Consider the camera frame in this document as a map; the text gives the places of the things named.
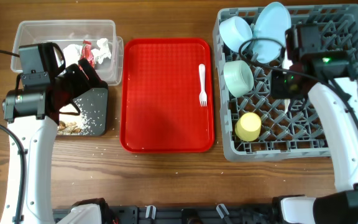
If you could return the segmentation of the white plastic spoon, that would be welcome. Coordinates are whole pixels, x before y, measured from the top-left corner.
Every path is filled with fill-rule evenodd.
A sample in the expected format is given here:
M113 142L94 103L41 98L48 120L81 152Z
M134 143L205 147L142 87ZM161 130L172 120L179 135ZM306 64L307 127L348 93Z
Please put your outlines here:
M288 70L292 65L293 65L293 62L288 59L288 52L285 51L285 56L284 56L284 59L283 59L282 68ZM285 105L284 113L285 114L288 113L290 102L291 102L291 99L284 99L284 105Z

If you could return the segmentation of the food scraps and rice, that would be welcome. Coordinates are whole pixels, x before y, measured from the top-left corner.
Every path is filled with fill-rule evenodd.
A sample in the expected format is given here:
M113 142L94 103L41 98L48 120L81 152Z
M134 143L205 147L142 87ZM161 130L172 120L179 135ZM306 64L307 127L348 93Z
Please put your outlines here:
M58 135L73 136L99 136L104 133L106 116L101 110L82 108L79 115L69 115L75 113L73 105L67 105L60 110Z

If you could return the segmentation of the light blue plate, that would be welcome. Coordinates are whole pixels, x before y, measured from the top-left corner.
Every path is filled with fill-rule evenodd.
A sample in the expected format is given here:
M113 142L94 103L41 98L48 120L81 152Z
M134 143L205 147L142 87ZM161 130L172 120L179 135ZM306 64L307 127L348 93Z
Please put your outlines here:
M254 38L269 38L258 40L252 49L257 54L259 63L270 63L278 58L281 48L285 45L285 31L291 27L291 17L287 8L279 3L272 2L260 13L255 27Z

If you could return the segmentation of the light blue small bowl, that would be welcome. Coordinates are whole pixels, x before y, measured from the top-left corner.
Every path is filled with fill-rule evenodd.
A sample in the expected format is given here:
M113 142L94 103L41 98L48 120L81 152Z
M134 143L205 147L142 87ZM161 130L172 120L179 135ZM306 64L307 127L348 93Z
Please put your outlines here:
M223 42L233 52L238 52L239 47L253 38L250 25L241 17L234 16L220 23L219 32Z

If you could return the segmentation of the yellow plastic cup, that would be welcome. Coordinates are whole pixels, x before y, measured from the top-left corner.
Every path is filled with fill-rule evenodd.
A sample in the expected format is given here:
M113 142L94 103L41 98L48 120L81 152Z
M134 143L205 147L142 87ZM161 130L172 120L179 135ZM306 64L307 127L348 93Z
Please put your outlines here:
M260 134L262 122L253 112L243 114L235 125L235 134L243 141L255 141Z

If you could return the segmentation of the mint green bowl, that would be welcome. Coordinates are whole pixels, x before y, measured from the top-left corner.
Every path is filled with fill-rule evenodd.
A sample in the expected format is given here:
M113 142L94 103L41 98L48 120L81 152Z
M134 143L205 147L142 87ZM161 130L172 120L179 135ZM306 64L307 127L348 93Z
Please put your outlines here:
M253 89L254 78L252 70L245 61L226 62L223 74L226 86L234 97L241 97Z

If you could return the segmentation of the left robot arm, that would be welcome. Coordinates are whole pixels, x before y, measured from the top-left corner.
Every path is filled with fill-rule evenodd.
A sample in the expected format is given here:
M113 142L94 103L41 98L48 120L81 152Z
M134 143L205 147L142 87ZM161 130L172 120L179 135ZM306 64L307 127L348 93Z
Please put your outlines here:
M61 108L95 91L108 93L87 59L66 65L53 42L19 47L22 73L2 103L10 142L1 223L54 223L51 203L53 145Z

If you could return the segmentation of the red snack wrapper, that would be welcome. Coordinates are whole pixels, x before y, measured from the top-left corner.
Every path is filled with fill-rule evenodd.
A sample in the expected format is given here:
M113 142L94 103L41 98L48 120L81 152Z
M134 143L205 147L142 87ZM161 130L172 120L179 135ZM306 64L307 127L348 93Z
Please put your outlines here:
M94 60L94 55L91 51L91 42L90 41L87 41L87 40L83 41L81 55L80 55L80 60L81 59L87 59L89 64L94 68L95 60Z

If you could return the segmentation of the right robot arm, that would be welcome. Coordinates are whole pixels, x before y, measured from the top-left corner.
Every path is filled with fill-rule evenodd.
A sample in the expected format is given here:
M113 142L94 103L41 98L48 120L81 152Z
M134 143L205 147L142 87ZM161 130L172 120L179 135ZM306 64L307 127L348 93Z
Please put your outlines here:
M275 199L283 223L358 223L358 83L345 51L324 52L318 26L286 30L288 70L271 77L275 99L310 101L323 126L334 167L337 192L324 197Z

